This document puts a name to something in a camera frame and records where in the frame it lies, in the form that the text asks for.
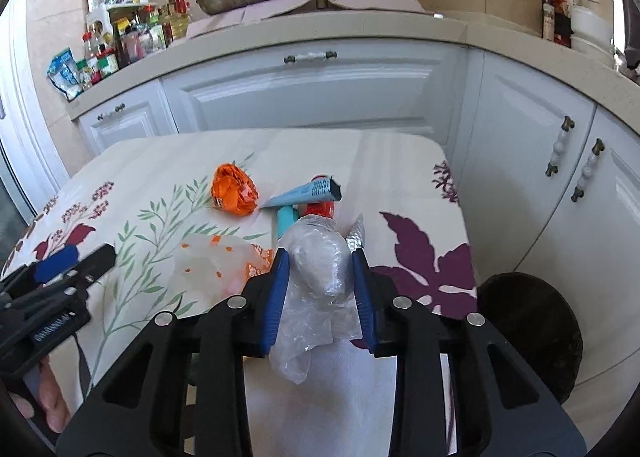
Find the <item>pan handle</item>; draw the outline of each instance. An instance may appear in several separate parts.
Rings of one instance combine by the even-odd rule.
[[[335,51],[308,52],[306,54],[290,54],[284,57],[284,63],[309,62],[310,60],[329,60],[338,58]]]

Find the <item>white door frame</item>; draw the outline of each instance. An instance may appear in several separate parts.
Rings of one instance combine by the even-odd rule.
[[[42,210],[69,180],[33,84],[26,9],[27,0],[10,0],[0,15],[0,98],[4,107],[4,113],[0,113],[0,142],[28,205],[25,206],[24,197],[18,203],[15,189],[10,190],[6,183],[5,186],[23,217],[26,208]]]

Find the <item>red can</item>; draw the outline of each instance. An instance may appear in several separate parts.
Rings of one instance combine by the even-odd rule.
[[[324,175],[320,175],[320,176],[315,176],[312,181],[315,181],[316,179],[324,179],[325,177],[329,177],[329,176],[324,176]],[[334,208],[335,208],[335,202],[334,201],[322,201],[322,202],[310,202],[309,204],[306,205],[306,209],[301,213],[301,216],[304,215],[311,215],[311,214],[315,214],[315,215],[322,215],[322,217],[329,217],[330,219],[334,218]]]

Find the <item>black trash bin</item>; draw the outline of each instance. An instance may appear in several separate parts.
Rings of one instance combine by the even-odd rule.
[[[582,360],[580,328],[564,297],[540,278],[502,273],[478,288],[478,310],[564,403]]]

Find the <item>tablecloth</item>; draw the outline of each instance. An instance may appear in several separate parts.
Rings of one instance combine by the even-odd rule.
[[[72,411],[156,312],[199,314],[230,294],[222,286],[183,289],[170,281],[181,239],[233,234],[275,247],[273,211],[238,219],[211,207],[210,179],[222,163],[241,166],[268,195],[332,174],[342,185],[338,228],[347,233],[364,215],[370,266],[434,312],[462,318],[475,310],[456,188],[442,149],[431,140],[395,132],[273,129],[121,142],[45,206],[2,271],[67,244],[76,245],[80,257],[102,243],[115,246],[116,266],[90,289],[92,322],[51,357]],[[255,455],[386,456],[395,358],[374,359],[350,342],[312,353],[301,385],[274,375],[268,361],[245,363]]]

